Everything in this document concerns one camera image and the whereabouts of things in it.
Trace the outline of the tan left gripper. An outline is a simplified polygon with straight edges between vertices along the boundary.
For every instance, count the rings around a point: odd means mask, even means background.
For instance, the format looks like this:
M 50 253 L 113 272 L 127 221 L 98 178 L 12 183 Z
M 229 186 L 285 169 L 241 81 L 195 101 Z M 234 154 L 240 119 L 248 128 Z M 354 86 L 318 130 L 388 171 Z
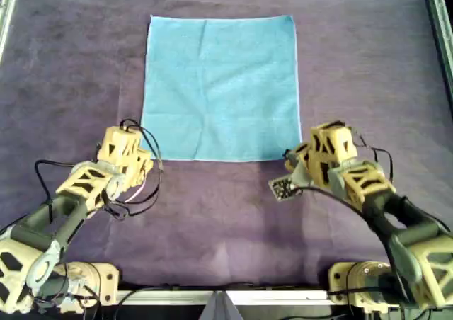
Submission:
M 141 140 L 142 133 L 139 130 L 109 127 L 98 151 L 98 161 L 109 164 L 114 172 L 123 175 L 124 189 L 143 184 L 153 168 L 151 152 L 140 147 Z

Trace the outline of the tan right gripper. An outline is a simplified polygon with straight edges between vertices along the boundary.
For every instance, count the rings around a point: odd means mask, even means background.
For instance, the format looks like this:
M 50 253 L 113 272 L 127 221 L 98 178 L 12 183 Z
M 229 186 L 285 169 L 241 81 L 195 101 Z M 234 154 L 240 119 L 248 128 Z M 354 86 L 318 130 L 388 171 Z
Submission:
M 330 185 L 328 172 L 357 157 L 352 132 L 342 121 L 311 128 L 310 138 L 296 148 L 297 182 Z

